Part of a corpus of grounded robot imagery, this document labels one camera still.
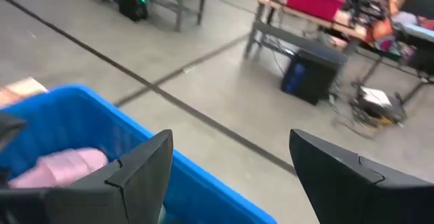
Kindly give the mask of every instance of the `black floor line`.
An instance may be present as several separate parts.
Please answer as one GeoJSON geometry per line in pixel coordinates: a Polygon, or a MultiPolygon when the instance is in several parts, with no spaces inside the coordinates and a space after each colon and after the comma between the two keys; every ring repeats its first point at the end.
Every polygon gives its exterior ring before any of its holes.
{"type": "MultiPolygon", "coordinates": [[[[183,65],[179,69],[176,69],[175,71],[172,71],[168,75],[166,75],[166,76],[158,79],[153,84],[156,85],[156,86],[163,85],[167,81],[170,81],[171,79],[174,79],[175,77],[177,77],[177,76],[179,76],[181,74],[184,74],[185,71],[187,71],[188,69],[192,69],[196,65],[201,64],[201,63],[203,63],[203,62],[205,62],[205,61],[207,61],[207,60],[209,60],[209,59],[211,59],[211,58],[213,58],[213,57],[215,57],[215,56],[223,53],[224,51],[227,51],[227,50],[235,47],[237,44],[240,44],[242,41],[244,41],[248,37],[248,35],[249,34],[242,35],[242,36],[240,36],[240,37],[238,37],[238,38],[236,38],[236,39],[234,39],[234,40],[232,40],[232,41],[224,44],[223,46],[219,47],[216,50],[211,51],[211,52],[209,52],[209,53],[207,53],[207,54],[205,54],[205,55],[203,55],[201,57],[198,57],[198,58],[194,59],[190,63],[188,63],[186,65],[183,65]]],[[[148,87],[139,89],[139,90],[135,91],[134,93],[129,94],[129,95],[121,98],[119,101],[115,102],[114,105],[116,107],[121,107],[123,105],[128,104],[129,102],[132,102],[134,99],[142,96],[143,94],[145,94],[145,93],[147,93],[149,91],[151,91],[151,89],[148,88],[148,87]]]]}
{"type": "Polygon", "coordinates": [[[166,91],[162,90],[158,86],[152,84],[151,82],[147,81],[145,78],[139,76],[135,72],[125,68],[118,62],[110,59],[109,57],[105,56],[104,54],[101,54],[100,52],[96,51],[94,48],[90,47],[89,45],[81,42],[77,38],[69,35],[65,31],[59,29],[57,26],[45,21],[38,15],[32,13],[30,10],[26,9],[25,7],[21,6],[19,3],[16,3],[14,0],[5,0],[11,5],[17,7],[19,10],[23,11],[27,15],[31,16],[35,20],[40,21],[40,23],[46,25],[53,31],[56,31],[57,33],[61,34],[62,36],[66,37],[73,43],[76,43],[78,46],[83,48],[84,50],[90,52],[91,54],[99,57],[101,60],[105,61],[107,64],[110,64],[111,66],[115,67],[119,71],[125,73],[126,75],[130,76],[131,78],[135,79],[136,81],[140,82],[143,85],[146,85],[149,87],[152,91],[156,92],[160,96],[164,97],[167,101],[171,102],[172,104],[176,105],[180,109],[186,111],[190,115],[196,117],[203,123],[215,128],[216,130],[220,131],[221,133],[227,135],[228,137],[232,138],[234,141],[237,141],[238,143],[242,144],[244,147],[247,147],[248,149],[252,150],[253,152],[257,153],[258,155],[262,156],[264,159],[269,160],[270,162],[274,163],[276,166],[284,169],[285,171],[289,172],[290,174],[296,175],[296,171],[293,166],[288,164],[286,161],[280,159],[279,157],[276,157],[272,153],[268,152],[267,150],[263,149],[262,147],[259,147],[258,145],[252,143],[248,139],[242,137],[238,133],[232,131],[231,129],[227,128],[226,126],[223,126],[222,124],[218,123],[211,117],[208,117],[207,115],[202,114],[198,110],[192,108],[185,102],[182,102],[181,100],[177,99],[176,97],[172,96],[171,94],[167,93],[166,91]]]}
{"type": "Polygon", "coordinates": [[[230,1],[227,1],[227,0],[217,0],[217,1],[220,1],[220,2],[225,3],[225,4],[227,4],[227,5],[230,5],[230,6],[234,7],[234,8],[236,8],[236,9],[243,10],[243,11],[245,11],[245,12],[247,12],[247,13],[256,14],[255,11],[253,11],[253,10],[249,10],[249,9],[246,8],[246,7],[242,7],[242,6],[240,6],[240,5],[237,5],[237,4],[235,4],[235,3],[232,3],[232,2],[230,2],[230,1]]]}

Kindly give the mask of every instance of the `pink cloth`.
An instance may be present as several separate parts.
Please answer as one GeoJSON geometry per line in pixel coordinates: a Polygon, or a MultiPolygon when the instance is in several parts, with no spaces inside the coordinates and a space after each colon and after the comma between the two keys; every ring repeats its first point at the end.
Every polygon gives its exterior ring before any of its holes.
{"type": "Polygon", "coordinates": [[[9,182],[11,188],[69,185],[105,166],[103,152],[92,149],[67,149],[40,157],[36,166],[9,182]]]}

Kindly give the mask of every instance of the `gray concrete floor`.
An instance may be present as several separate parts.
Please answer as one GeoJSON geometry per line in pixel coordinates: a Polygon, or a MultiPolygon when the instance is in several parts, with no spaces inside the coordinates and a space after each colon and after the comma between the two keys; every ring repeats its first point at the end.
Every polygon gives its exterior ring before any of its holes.
{"type": "MultiPolygon", "coordinates": [[[[202,26],[186,23],[172,31],[174,15],[157,10],[148,22],[132,23],[112,7],[90,0],[15,0],[99,52],[155,82],[234,39],[248,34],[256,0],[207,0],[202,26]]],[[[83,83],[115,102],[144,85],[55,33],[5,1],[0,1],[0,86],[33,76],[48,88],[83,83]]],[[[311,105],[279,91],[280,68],[263,50],[242,58],[239,42],[160,88],[291,164],[288,134],[300,128],[373,160],[434,182],[433,89],[409,105],[404,128],[391,128],[373,141],[330,122],[332,109],[311,105]]],[[[285,58],[277,56],[281,67],[285,58]]],[[[351,57],[344,89],[373,61],[351,57]]],[[[381,66],[368,85],[405,93],[417,79],[381,66]]],[[[272,214],[279,223],[317,223],[298,179],[281,165],[147,92],[121,108],[148,129],[174,131],[175,148],[272,214]]]]}

